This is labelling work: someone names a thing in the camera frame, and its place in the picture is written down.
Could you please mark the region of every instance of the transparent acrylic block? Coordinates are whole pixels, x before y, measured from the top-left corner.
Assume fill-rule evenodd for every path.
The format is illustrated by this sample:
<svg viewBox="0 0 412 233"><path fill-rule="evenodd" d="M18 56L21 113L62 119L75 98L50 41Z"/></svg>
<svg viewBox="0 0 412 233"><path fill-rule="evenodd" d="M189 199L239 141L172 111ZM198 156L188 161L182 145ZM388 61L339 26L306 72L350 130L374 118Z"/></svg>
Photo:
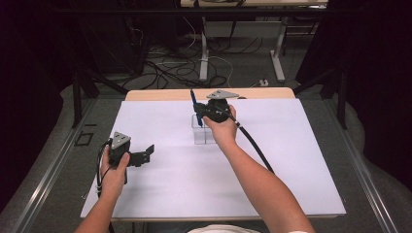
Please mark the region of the transparent acrylic block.
<svg viewBox="0 0 412 233"><path fill-rule="evenodd" d="M196 115L191 116L191 128L193 129L194 143L197 145L215 144L216 142L212 135L212 129L203 122L203 119L201 120L203 126L198 124Z"/></svg>

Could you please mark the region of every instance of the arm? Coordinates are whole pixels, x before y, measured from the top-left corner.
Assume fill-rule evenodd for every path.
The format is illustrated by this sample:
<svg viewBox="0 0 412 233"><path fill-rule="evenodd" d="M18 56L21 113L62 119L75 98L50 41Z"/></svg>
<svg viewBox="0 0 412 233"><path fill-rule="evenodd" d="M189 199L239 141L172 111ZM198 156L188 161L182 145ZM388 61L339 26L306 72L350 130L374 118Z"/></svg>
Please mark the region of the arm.
<svg viewBox="0 0 412 233"><path fill-rule="evenodd" d="M110 170L106 173L104 179L102 178L102 193L75 232L107 232L113 210L124 185L124 171L129 159L130 155L125 153L118 168L110 168L109 147L104 149L100 173L103 176L108 169Z"/></svg>
<svg viewBox="0 0 412 233"><path fill-rule="evenodd" d="M232 106L230 110L236 117ZM222 123L213 122L207 117L203 120L212 129L216 143L270 232L315 232L288 187L236 144L237 127L233 120Z"/></svg>

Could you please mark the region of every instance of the white paper sheet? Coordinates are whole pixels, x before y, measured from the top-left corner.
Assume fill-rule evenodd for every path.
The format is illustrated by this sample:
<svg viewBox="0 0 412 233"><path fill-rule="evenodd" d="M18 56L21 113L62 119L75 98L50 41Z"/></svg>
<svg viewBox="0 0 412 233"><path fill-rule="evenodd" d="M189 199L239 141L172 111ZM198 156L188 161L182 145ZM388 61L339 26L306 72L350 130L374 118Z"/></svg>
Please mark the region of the white paper sheet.
<svg viewBox="0 0 412 233"><path fill-rule="evenodd" d="M306 114L297 99L228 100L275 173L308 216L346 214ZM229 163L216 144L193 140L191 101L124 101L115 131L131 137L131 152L154 144L151 162L127 169L113 218L257 217ZM238 131L238 144L261 159ZM95 181L81 217L97 201Z"/></svg>

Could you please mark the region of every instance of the table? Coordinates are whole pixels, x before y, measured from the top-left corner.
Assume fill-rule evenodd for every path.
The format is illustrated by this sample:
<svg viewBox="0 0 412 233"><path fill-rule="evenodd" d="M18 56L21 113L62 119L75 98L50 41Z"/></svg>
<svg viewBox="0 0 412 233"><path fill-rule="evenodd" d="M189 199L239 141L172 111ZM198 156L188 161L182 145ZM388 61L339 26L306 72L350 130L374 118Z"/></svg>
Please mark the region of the table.
<svg viewBox="0 0 412 233"><path fill-rule="evenodd" d="M290 187L305 214L345 215L309 122L300 101L293 98L292 91L275 87L224 90L248 98L229 99L228 102L236 107L238 120L243 121L242 124L262 151L269 151L267 160ZM203 102L206 95L213 91L194 90L199 102ZM267 115L256 120L255 117L249 118L248 111L252 111L253 116L258 111ZM150 144L154 144L155 149L150 163L140 168L128 168L128 184L115 207L113 220L260 219L219 147L216 144L193 143L189 126L192 114L188 89L135 90L127 94L112 135L114 131L119 131L131 136L132 152L143 150ZM275 117L275 123L272 124L265 117ZM279 142L275 148L272 140L267 140L267 127L270 125L279 131L279 134L271 137L273 141ZM299 141L301 149L291 145L291 137L296 137L293 140ZM237 140L247 153L260 162L245 138L239 135ZM93 195L94 189L95 183L91 186L89 193L92 195L87 197L81 217L85 217L97 201L96 195Z"/></svg>
<svg viewBox="0 0 412 233"><path fill-rule="evenodd" d="M193 8L194 0L181 0L182 7ZM237 2L232 3L213 3L198 1L201 8L216 8L216 7L235 7ZM299 7L299 6L316 6L325 5L327 0L246 0L241 7ZM275 39L275 50L270 51L270 56L275 69L278 82L285 81L285 75L282 70L282 65L279 60L280 50L282 48L284 37L286 36L286 28L288 18L282 17L280 21L237 21L235 30L230 35L230 27L233 22L230 21L206 21L203 18L204 32L202 37L202 58L200 65L199 79L207 80L207 67L209 51L207 50L208 37L266 37Z"/></svg>

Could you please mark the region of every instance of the power strip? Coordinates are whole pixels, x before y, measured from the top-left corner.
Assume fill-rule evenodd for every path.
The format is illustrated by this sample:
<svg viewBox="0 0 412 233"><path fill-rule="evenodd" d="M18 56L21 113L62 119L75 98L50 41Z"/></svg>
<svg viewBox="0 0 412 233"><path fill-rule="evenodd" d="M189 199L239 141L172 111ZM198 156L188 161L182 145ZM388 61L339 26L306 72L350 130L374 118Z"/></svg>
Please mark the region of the power strip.
<svg viewBox="0 0 412 233"><path fill-rule="evenodd" d="M260 86L269 86L269 82L267 80L259 80L258 82Z"/></svg>

